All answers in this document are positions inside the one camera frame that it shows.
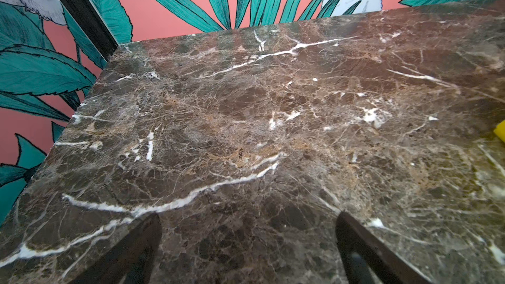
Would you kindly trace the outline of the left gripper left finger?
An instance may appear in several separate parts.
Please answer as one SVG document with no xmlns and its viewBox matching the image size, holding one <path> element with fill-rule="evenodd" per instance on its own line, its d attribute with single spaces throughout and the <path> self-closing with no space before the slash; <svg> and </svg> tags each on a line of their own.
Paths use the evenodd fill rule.
<svg viewBox="0 0 505 284">
<path fill-rule="evenodd" d="M 72 283 L 149 283 L 162 236 L 151 214 Z"/>
</svg>

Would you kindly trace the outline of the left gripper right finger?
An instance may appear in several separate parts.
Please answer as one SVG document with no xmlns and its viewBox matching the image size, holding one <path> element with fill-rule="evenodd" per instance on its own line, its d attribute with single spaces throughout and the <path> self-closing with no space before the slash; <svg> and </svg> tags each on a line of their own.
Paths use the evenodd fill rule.
<svg viewBox="0 0 505 284">
<path fill-rule="evenodd" d="M 335 225 L 337 248 L 349 283 L 430 283 L 348 212 Z"/>
</svg>

